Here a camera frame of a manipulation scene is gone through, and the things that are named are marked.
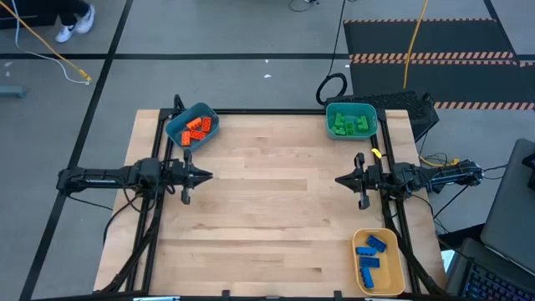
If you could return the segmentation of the grey metal floor bar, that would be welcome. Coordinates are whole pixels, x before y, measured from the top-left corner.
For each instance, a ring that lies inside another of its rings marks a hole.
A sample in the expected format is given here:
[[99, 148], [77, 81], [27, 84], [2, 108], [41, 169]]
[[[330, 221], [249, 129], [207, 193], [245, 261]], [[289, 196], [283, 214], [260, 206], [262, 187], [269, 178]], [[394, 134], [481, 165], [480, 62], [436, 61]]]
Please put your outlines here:
[[0, 97], [18, 97], [24, 98], [26, 90], [17, 85], [0, 85]]

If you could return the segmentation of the black laptop with lit keyboard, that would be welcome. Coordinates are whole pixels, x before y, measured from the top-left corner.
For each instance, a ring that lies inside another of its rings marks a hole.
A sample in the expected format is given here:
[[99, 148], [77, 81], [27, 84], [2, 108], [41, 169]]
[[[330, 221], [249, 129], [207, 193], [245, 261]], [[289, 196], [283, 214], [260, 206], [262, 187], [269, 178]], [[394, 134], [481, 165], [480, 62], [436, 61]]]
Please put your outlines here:
[[455, 297], [535, 301], [535, 276], [467, 238], [447, 271], [446, 291]]

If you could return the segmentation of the dark grey laptop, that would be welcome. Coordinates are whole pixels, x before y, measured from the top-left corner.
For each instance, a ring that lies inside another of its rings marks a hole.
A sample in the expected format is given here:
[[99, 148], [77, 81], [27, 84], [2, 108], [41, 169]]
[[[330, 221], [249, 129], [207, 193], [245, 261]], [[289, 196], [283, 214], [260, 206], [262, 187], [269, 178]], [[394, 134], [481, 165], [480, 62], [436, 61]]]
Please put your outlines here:
[[516, 141], [481, 240], [535, 275], [535, 142]]

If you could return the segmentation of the white sneaker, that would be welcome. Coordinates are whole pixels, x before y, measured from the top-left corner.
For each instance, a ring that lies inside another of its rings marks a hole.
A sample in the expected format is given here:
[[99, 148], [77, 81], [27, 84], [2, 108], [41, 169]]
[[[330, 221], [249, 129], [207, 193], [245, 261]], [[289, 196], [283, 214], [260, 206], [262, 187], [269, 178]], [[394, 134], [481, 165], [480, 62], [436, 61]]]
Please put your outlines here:
[[51, 0], [61, 26], [55, 41], [65, 43], [75, 33], [85, 34], [94, 25], [95, 8], [85, 0]]

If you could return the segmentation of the teal green plastic bin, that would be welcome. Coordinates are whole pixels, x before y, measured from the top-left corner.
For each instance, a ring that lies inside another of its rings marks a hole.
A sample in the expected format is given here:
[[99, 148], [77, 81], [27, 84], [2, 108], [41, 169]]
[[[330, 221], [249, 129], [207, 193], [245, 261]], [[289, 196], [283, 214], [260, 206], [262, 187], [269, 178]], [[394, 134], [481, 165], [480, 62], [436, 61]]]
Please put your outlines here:
[[[327, 135], [332, 140], [368, 140], [375, 135], [378, 130], [378, 118], [375, 108], [369, 104], [359, 103], [332, 103], [326, 108], [326, 129]], [[336, 135], [331, 128], [334, 126], [334, 116], [341, 113], [345, 117], [344, 128], [347, 122], [354, 123], [355, 136]], [[361, 115], [365, 115], [369, 123], [367, 133], [357, 131], [356, 120]]]

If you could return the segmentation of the black cabinet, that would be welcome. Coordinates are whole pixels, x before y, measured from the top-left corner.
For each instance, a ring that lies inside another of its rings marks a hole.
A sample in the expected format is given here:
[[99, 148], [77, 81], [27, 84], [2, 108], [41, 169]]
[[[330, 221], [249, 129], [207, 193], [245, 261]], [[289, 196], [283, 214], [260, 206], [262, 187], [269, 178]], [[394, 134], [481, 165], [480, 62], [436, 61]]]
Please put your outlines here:
[[[57, 15], [41, 0], [2, 0], [30, 27], [52, 26]], [[0, 4], [0, 29], [16, 28], [17, 19]]]

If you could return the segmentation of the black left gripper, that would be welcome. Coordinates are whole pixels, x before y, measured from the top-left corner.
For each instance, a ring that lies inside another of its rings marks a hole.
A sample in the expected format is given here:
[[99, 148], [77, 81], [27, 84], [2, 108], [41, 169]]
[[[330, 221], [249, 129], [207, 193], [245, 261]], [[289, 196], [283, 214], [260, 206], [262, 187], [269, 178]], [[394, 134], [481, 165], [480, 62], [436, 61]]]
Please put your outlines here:
[[200, 185], [205, 181], [211, 180], [213, 174], [209, 171], [204, 171], [191, 164], [191, 152], [189, 150], [184, 151], [183, 161], [178, 159], [173, 160], [171, 168], [171, 183], [172, 185], [182, 186], [181, 201], [185, 205], [191, 203], [189, 196], [189, 190], [194, 185]]

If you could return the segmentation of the black hazard-striped floor mat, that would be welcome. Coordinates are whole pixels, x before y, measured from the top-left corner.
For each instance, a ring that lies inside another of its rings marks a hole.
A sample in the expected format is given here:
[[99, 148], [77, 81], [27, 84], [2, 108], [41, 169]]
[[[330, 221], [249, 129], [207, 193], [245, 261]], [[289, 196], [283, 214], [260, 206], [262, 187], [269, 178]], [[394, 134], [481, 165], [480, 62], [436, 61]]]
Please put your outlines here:
[[492, 18], [346, 20], [344, 32], [353, 60], [514, 58]]
[[535, 92], [513, 60], [357, 60], [353, 93], [428, 93], [437, 109], [535, 110]]

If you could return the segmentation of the black metal table frame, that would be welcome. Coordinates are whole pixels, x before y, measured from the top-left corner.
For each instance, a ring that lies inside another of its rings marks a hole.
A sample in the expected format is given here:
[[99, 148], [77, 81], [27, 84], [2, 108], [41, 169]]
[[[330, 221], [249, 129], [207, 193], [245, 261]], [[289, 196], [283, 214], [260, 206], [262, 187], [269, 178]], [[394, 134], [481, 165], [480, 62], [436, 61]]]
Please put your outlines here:
[[184, 205], [165, 196], [155, 243], [131, 286], [156, 295], [360, 297], [353, 235], [382, 227], [377, 192], [368, 209], [335, 182], [369, 140], [332, 140], [321, 110], [221, 113], [218, 135], [193, 155], [213, 178]]

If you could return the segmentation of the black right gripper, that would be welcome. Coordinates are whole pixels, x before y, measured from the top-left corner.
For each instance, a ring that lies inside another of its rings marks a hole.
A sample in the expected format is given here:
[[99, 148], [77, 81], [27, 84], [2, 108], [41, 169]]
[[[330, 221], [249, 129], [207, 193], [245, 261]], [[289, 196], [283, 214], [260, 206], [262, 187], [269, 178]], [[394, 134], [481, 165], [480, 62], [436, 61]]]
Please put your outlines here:
[[347, 175], [335, 178], [335, 181], [340, 185], [349, 188], [351, 191], [357, 191], [360, 194], [360, 210], [367, 209], [370, 206], [367, 191], [379, 191], [385, 189], [390, 177], [383, 171], [381, 166], [366, 166], [364, 163], [364, 154], [360, 152], [354, 158], [355, 173], [351, 172]]

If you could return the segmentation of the yellow plastic bin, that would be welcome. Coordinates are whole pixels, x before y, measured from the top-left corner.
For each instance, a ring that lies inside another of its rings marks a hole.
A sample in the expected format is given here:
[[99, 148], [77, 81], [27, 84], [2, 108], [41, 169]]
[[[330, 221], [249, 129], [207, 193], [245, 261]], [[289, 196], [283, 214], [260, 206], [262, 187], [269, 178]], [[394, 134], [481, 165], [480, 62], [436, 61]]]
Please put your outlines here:
[[[369, 235], [374, 235], [385, 242], [387, 248], [383, 253], [376, 253], [375, 257], [380, 260], [380, 268], [370, 268], [374, 282], [374, 288], [364, 287], [359, 266], [360, 255], [356, 254], [356, 247], [369, 247], [366, 240]], [[400, 260], [400, 251], [396, 235], [387, 228], [361, 228], [357, 230], [351, 240], [353, 248], [354, 273], [360, 289], [370, 296], [395, 296], [405, 291], [404, 272]]]

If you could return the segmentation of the dusty blue plastic bin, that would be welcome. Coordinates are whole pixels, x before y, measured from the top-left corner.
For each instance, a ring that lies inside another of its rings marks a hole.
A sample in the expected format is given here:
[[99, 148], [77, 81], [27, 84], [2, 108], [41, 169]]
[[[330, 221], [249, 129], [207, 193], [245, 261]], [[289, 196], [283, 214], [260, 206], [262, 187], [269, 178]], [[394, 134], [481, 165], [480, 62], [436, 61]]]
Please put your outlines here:
[[[182, 133], [187, 132], [189, 128], [187, 127], [188, 123], [191, 123], [193, 120], [200, 118], [203, 121], [204, 118], [209, 118], [211, 120], [211, 126], [209, 131], [205, 132], [205, 137], [201, 140], [195, 140], [193, 137], [190, 138], [190, 144], [185, 145], [182, 142]], [[176, 118], [174, 118], [166, 126], [166, 134], [169, 138], [182, 150], [196, 151], [199, 148], [203, 147], [209, 140], [214, 138], [219, 131], [219, 122], [220, 118], [217, 113], [205, 103], [197, 103], [191, 108], [185, 110], [183, 113], [180, 113]]]

